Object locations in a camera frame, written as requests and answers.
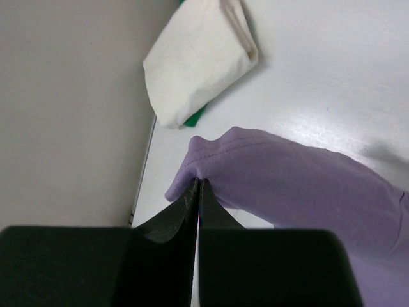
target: white cloth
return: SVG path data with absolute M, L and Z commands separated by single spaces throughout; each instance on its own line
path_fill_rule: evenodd
M 240 0 L 186 0 L 143 63 L 159 123 L 183 125 L 257 62 Z

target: black object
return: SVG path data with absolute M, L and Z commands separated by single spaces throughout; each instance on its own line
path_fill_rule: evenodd
M 207 180 L 129 228 L 7 228 L 0 306 L 190 306 L 199 215 L 207 306 L 362 306 L 341 243 L 321 230 L 246 230 Z

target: green fabric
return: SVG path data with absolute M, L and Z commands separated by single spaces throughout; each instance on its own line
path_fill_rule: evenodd
M 195 127 L 197 122 L 200 119 L 200 116 L 202 116 L 202 113 L 205 110 L 205 107 L 206 106 L 202 107 L 198 112 L 194 113 L 191 117 L 189 117 L 184 125 L 186 127 Z

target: white table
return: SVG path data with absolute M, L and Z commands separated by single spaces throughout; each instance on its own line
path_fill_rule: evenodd
M 342 152 L 409 190 L 409 2 L 383 2 L 245 1 L 261 63 L 196 128 L 155 125 L 132 226 L 168 205 L 192 136 L 215 139 L 235 125 Z

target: gray wall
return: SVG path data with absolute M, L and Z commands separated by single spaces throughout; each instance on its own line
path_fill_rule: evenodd
M 0 228 L 128 223 L 153 112 L 142 60 L 177 0 L 0 3 Z

